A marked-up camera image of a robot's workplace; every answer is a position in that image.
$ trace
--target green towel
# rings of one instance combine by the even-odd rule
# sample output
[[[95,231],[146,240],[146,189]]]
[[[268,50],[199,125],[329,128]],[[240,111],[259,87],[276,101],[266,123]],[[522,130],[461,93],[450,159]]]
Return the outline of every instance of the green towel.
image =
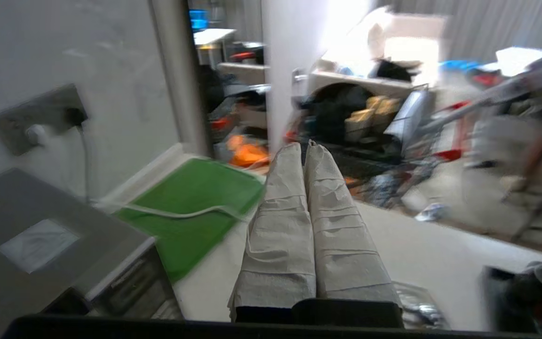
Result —
[[[263,184],[245,172],[216,161],[191,159],[132,204],[187,214],[212,206],[247,213],[262,196]],[[116,214],[157,238],[157,250],[172,283],[187,273],[239,221],[221,212],[190,219],[170,219],[135,210]]]

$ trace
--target leg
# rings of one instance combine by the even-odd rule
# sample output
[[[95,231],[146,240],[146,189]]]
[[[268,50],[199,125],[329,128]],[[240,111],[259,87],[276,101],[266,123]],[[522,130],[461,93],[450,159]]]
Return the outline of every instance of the leg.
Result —
[[[526,161],[526,165],[522,173],[522,176],[524,178],[524,182],[521,187],[522,191],[527,189],[529,178],[532,178],[536,174],[536,170],[538,169],[541,163],[542,163],[542,136],[538,139],[538,141],[535,144],[533,144],[533,146],[531,146],[530,155]]]
[[[531,145],[529,155],[522,169],[522,176],[505,176],[501,183],[506,187],[507,193],[502,201],[507,200],[512,193],[523,192],[528,188],[529,180],[533,178],[539,165],[542,163],[542,132]]]
[[[511,237],[511,242],[515,243],[520,240],[522,237],[522,234],[527,231],[528,229],[531,229],[531,226],[533,225],[533,222],[542,215],[542,201],[534,208],[533,212],[529,215],[528,219],[526,219],[524,225],[518,229],[516,234]]]

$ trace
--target floor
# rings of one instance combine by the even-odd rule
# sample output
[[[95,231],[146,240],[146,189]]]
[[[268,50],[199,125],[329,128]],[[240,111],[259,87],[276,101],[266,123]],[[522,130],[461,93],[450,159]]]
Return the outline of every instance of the floor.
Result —
[[[479,92],[461,75],[447,74],[438,106],[469,99]],[[504,153],[515,150],[504,146]],[[540,197],[514,195],[506,202],[501,178],[507,174],[502,168],[465,169],[465,159],[440,165],[434,176],[409,192],[406,201],[413,210],[422,210],[430,202],[440,202],[448,208],[448,216],[439,223],[477,234],[509,241],[528,216],[528,209]],[[533,224],[542,227],[542,216]],[[542,232],[524,233],[519,244],[542,251]]]

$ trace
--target wall socket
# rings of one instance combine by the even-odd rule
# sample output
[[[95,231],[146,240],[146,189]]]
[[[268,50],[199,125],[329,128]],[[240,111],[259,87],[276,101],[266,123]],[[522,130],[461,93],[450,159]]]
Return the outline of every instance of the wall socket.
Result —
[[[49,125],[57,134],[74,127],[64,117],[67,109],[84,111],[74,84],[62,86],[1,111],[0,138],[13,155],[21,156],[35,147],[26,136],[26,129],[30,126]]]

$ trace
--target red object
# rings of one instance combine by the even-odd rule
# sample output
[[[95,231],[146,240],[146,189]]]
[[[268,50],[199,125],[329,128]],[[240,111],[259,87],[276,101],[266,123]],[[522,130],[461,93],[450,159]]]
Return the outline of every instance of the red object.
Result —
[[[215,120],[211,123],[211,126],[213,129],[223,129],[225,125],[227,125],[230,122],[228,118],[220,118],[219,120]]]
[[[480,83],[486,87],[495,86],[497,84],[500,84],[501,81],[503,81],[503,79],[501,79],[499,75],[494,75],[494,74],[475,75],[474,77],[472,77],[472,79],[475,82]]]
[[[464,107],[466,105],[469,105],[471,101],[460,101],[459,103],[456,103],[454,105],[451,105],[447,108],[447,110],[458,110],[461,107]],[[465,147],[465,136],[467,135],[467,127],[468,127],[468,121],[467,118],[464,117],[456,122],[456,131],[454,134],[453,144],[450,148],[450,150],[445,150],[441,152],[434,153],[435,156],[442,157],[445,159],[445,161],[456,161],[461,158],[463,155],[463,150]]]
[[[234,61],[243,61],[246,59],[254,59],[256,56],[254,55],[254,52],[243,52],[243,53],[237,53],[231,56],[231,58]]]

